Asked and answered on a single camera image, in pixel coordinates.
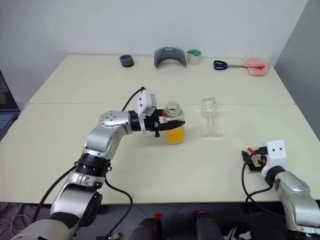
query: scissors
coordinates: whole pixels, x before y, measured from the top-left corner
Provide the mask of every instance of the scissors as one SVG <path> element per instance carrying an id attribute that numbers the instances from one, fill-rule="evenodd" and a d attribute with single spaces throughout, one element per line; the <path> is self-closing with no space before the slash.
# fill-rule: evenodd
<path id="1" fill-rule="evenodd" d="M 213 62 L 213 68 L 215 70 L 226 70 L 227 68 L 245 68 L 242 65 L 229 65 L 225 61 L 215 60 Z"/>

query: clear glass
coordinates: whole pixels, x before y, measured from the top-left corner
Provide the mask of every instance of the clear glass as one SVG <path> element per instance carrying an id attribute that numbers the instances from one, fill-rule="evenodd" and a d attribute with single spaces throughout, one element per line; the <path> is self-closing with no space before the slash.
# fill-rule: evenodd
<path id="1" fill-rule="evenodd" d="M 166 118 L 168 121 L 185 120 L 181 106 L 175 101 L 169 101 L 165 106 Z M 185 126 L 166 131 L 166 138 L 169 144 L 180 144 L 185 139 Z"/>
<path id="2" fill-rule="evenodd" d="M 217 104 L 214 97 L 205 97 L 201 101 L 201 113 L 206 119 L 205 138 L 216 138 L 218 134 L 214 128 L 214 116 L 216 115 Z"/>

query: table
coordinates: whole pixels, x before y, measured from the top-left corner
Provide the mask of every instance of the table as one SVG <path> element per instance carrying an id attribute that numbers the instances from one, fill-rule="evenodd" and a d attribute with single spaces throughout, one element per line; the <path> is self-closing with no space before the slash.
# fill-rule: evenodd
<path id="1" fill-rule="evenodd" d="M 263 77 L 246 68 L 213 69 L 214 60 L 241 64 L 241 58 L 205 57 L 199 65 L 163 62 L 154 67 L 152 56 L 134 56 L 125 68 L 119 56 L 69 55 L 29 103 L 121 103 L 141 86 L 154 93 L 159 104 L 170 100 L 199 104 L 204 95 L 219 104 L 294 104 L 273 67 Z"/>
<path id="2" fill-rule="evenodd" d="M 49 186 L 80 157 L 100 114 L 119 103 L 30 104 L 0 143 L 0 201 L 38 203 Z M 128 110 L 134 109 L 130 104 Z M 185 142 L 167 145 L 165 135 L 124 136 L 107 177 L 135 203 L 244 201 L 241 150 L 264 141 L 284 140 L 287 169 L 307 182 L 320 199 L 320 143 L 296 105 L 221 104 L 214 124 L 221 137 L 202 137 L 200 106 L 184 106 Z M 245 173 L 249 192 L 267 187 L 259 173 Z M 62 183 L 46 200 L 52 203 Z M 103 204 L 128 199 L 103 186 Z M 275 192 L 258 201 L 277 201 Z"/>

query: laptop keyboard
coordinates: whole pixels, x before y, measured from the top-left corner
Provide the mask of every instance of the laptop keyboard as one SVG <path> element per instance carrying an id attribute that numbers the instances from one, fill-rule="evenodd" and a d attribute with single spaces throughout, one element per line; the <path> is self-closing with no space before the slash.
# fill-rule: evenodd
<path id="1" fill-rule="evenodd" d="M 0 114 L 0 129 L 2 130 L 7 123 L 10 121 L 10 119 L 13 117 L 12 113 L 3 113 Z"/>

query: glass jar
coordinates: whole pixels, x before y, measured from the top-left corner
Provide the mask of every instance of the glass jar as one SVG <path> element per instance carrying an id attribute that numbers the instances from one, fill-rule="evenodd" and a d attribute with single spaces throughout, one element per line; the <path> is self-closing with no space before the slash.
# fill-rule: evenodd
<path id="1" fill-rule="evenodd" d="M 185 120 L 184 111 L 181 106 L 175 101 L 169 101 L 165 106 L 165 118 L 166 120 Z M 185 126 L 179 126 L 175 129 L 166 131 L 166 138 L 169 144 L 180 144 L 185 139 Z"/>

